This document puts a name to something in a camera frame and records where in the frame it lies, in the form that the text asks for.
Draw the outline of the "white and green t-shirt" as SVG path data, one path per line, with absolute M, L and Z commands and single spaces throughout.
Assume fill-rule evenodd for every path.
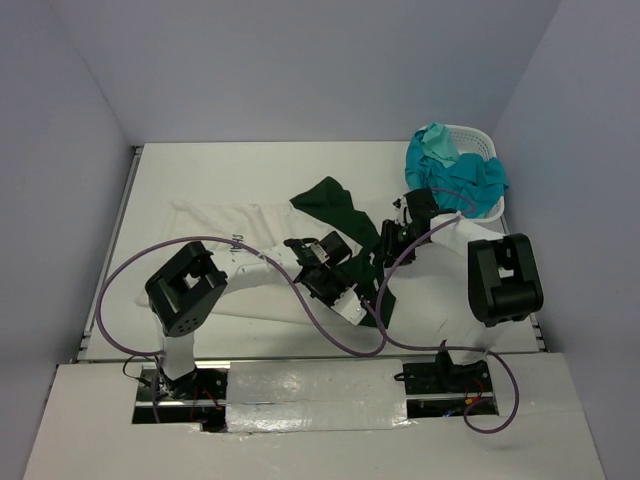
M 384 279 L 381 236 L 351 193 L 332 177 L 282 203 L 197 204 L 174 200 L 163 237 L 201 236 L 205 247 L 258 273 L 230 277 L 216 311 L 233 316 L 296 322 L 287 303 L 294 281 L 319 322 L 373 327 L 360 302 L 382 305 L 388 323 L 395 306 Z

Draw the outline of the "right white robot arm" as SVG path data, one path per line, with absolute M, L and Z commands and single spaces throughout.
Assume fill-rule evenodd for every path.
M 427 189 L 398 197 L 382 213 L 385 285 L 396 297 L 387 341 L 410 352 L 448 348 L 453 357 L 434 375 L 442 389 L 456 391 L 469 379 L 466 363 L 541 309 L 531 242 L 439 208 Z

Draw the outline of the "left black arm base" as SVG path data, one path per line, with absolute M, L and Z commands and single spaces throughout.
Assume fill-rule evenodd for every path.
M 154 358 L 130 357 L 122 373 L 137 383 L 136 407 L 202 406 L 221 410 L 226 403 L 228 368 L 197 365 L 194 372 L 170 380 Z

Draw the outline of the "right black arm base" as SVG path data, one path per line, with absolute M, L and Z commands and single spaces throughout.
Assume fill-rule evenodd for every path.
M 404 363 L 393 379 L 404 386 L 411 399 L 461 399 L 481 397 L 490 392 L 492 381 L 487 362 L 455 363 L 451 356 L 453 351 L 442 341 L 432 360 Z

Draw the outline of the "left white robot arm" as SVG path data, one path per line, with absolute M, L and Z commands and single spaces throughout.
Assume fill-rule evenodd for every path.
M 365 311 L 356 282 L 339 270 L 352 256 L 335 231 L 322 239 L 287 239 L 264 252 L 242 248 L 214 253 L 200 241 L 186 244 L 145 284 L 162 330 L 162 389 L 177 399 L 194 393 L 194 333 L 224 295 L 265 285 L 301 285 L 347 322 L 360 323 Z

